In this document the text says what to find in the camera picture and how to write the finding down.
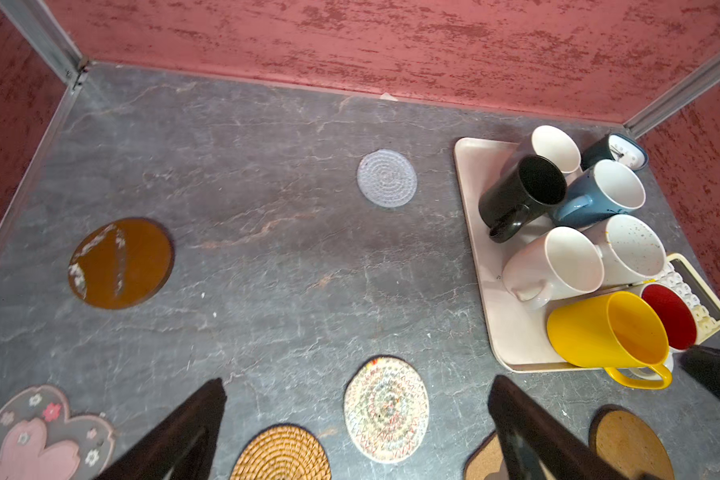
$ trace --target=gray woven coaster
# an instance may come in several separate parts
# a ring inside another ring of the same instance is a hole
[[[386,208],[411,201],[417,183],[411,162],[394,150],[376,150],[365,155],[357,168],[357,185],[362,194]]]

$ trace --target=red wall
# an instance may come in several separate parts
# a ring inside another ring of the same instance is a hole
[[[639,141],[720,297],[720,84]]]
[[[48,0],[97,60],[623,122],[720,51],[720,0]]]
[[[64,93],[0,11],[0,221]]]

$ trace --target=marble table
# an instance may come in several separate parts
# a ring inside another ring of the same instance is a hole
[[[120,455],[221,377],[213,478],[290,422],[320,439],[336,479],[457,479],[493,430],[487,395],[506,374],[582,440],[595,411],[618,404],[658,433],[677,478],[720,478],[720,403],[683,372],[635,391],[602,371],[512,374],[490,352],[453,145],[518,141],[543,123],[582,147],[611,130],[94,65],[0,259],[0,406],[58,385],[73,408],[106,414]],[[418,173],[402,208],[357,188],[378,148]],[[650,171],[640,177],[638,216],[698,267]],[[67,262],[124,216],[164,224],[176,264],[151,300],[97,310],[70,292]],[[342,415],[347,382],[382,354],[412,364],[431,402],[422,446],[396,465],[365,458]]]

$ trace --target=white mug handle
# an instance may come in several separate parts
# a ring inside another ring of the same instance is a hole
[[[536,296],[531,299],[520,301],[526,308],[529,308],[530,310],[536,310],[549,303],[549,301],[552,299],[553,290],[554,289],[552,288],[552,283],[549,283],[547,280],[542,280],[541,291],[538,292]],[[513,290],[512,293],[514,293],[514,296],[519,297],[516,290]]]

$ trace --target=mug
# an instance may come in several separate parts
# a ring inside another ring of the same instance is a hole
[[[551,161],[528,155],[480,197],[480,216],[490,240],[506,242],[520,227],[542,216],[565,199],[565,176]]]
[[[564,131],[552,125],[541,125],[520,142],[517,149],[507,160],[510,168],[528,155],[538,155],[549,159],[563,175],[569,175],[581,165],[581,150]]]
[[[664,269],[664,245],[637,217],[614,215],[583,233],[602,251],[603,288],[651,280]]]
[[[672,383],[672,372],[662,365],[669,355],[664,325],[634,293],[614,292],[561,306],[549,315],[546,332],[567,362],[602,367],[624,386],[660,390]],[[618,371],[632,367],[648,367],[661,379],[631,379]]]
[[[653,308],[664,324],[669,347],[674,352],[682,352],[695,345],[698,328],[693,312],[671,288],[659,283],[643,283],[625,289],[624,292],[634,293]]]
[[[586,170],[600,160],[614,160],[637,171],[648,166],[648,152],[625,135],[607,134],[581,153],[581,168]]]
[[[599,161],[568,187],[565,202],[549,212],[555,225],[581,228],[628,214],[645,203],[645,188],[626,165]]]
[[[501,277],[509,293],[536,309],[550,300],[594,292],[603,275],[592,242],[578,230],[558,226],[514,254]]]

